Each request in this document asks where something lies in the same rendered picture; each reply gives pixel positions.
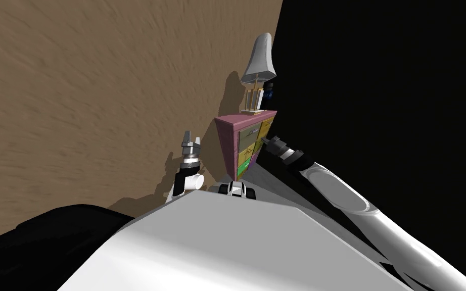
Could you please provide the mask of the yellow drawer front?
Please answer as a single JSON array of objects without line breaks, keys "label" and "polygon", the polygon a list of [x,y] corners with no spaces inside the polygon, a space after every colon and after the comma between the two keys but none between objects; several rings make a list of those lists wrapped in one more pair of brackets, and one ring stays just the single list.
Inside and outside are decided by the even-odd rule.
[{"label": "yellow drawer front", "polygon": [[255,145],[256,143],[254,142],[249,147],[238,153],[238,167],[240,167],[242,164],[244,164],[248,159],[252,157],[252,152],[254,150]]},{"label": "yellow drawer front", "polygon": [[274,121],[274,116],[261,122],[261,127],[260,127],[260,130],[259,130],[259,134],[258,134],[257,139],[261,139],[262,137],[267,136],[273,121]]}]

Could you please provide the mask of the pink chest of drawers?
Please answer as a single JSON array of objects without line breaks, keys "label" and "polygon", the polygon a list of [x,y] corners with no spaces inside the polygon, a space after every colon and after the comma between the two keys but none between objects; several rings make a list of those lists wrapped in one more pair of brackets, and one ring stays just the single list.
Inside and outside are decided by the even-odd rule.
[{"label": "pink chest of drawers", "polygon": [[[240,113],[236,115],[227,115],[214,118],[222,149],[225,168],[232,180],[238,181],[242,178],[241,177],[240,179],[237,179],[239,131],[258,122],[261,123],[262,121],[267,120],[273,116],[276,117],[276,114],[277,111],[262,110],[262,112],[258,113],[257,115],[243,115]],[[249,167],[255,163],[262,144],[263,142],[260,139],[256,140],[256,145],[252,152]]]}]

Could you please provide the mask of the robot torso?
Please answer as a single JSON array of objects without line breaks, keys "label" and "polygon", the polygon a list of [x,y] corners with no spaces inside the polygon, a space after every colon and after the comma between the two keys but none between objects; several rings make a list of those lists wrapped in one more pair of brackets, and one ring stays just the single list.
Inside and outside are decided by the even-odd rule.
[{"label": "robot torso", "polygon": [[121,227],[58,291],[412,291],[324,214],[194,190]]}]

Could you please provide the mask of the grey-green drawer front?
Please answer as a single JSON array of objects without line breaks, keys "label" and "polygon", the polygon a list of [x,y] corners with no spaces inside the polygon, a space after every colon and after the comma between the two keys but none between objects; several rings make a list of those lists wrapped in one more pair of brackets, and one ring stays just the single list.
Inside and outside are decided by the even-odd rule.
[{"label": "grey-green drawer front", "polygon": [[242,152],[256,142],[261,123],[251,125],[239,131],[238,152]]}]

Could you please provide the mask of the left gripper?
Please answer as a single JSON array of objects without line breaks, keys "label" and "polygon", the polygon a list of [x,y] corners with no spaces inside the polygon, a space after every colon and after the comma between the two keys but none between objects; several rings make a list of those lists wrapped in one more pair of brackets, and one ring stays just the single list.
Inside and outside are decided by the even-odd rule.
[{"label": "left gripper", "polygon": [[200,138],[197,136],[195,142],[192,142],[191,132],[186,130],[183,136],[183,142],[181,143],[182,154],[184,156],[194,155],[198,156],[201,151]]}]

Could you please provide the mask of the grey table lamp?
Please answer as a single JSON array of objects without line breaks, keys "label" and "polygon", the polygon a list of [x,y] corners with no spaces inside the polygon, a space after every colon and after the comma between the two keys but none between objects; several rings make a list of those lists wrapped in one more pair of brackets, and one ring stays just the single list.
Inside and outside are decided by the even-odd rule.
[{"label": "grey table lamp", "polygon": [[276,77],[272,63],[272,36],[270,33],[259,35],[253,45],[252,53],[240,82],[246,86],[243,115],[257,115],[265,92],[263,85]]}]

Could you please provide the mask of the green drawer front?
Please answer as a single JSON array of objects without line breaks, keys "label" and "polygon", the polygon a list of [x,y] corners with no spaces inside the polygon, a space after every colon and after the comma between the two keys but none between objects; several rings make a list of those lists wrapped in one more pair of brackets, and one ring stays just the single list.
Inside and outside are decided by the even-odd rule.
[{"label": "green drawer front", "polygon": [[242,163],[237,168],[237,179],[240,179],[241,176],[245,173],[245,171],[249,168],[250,162],[251,162],[251,157],[248,158],[244,163]]}]

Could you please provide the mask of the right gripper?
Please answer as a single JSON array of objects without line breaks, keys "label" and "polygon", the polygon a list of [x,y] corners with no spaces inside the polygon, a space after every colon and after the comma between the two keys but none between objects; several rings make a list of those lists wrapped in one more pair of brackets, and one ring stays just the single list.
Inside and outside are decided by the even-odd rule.
[{"label": "right gripper", "polygon": [[281,157],[289,149],[285,142],[277,136],[272,139],[262,137],[261,141],[266,145],[265,149],[277,157]]}]

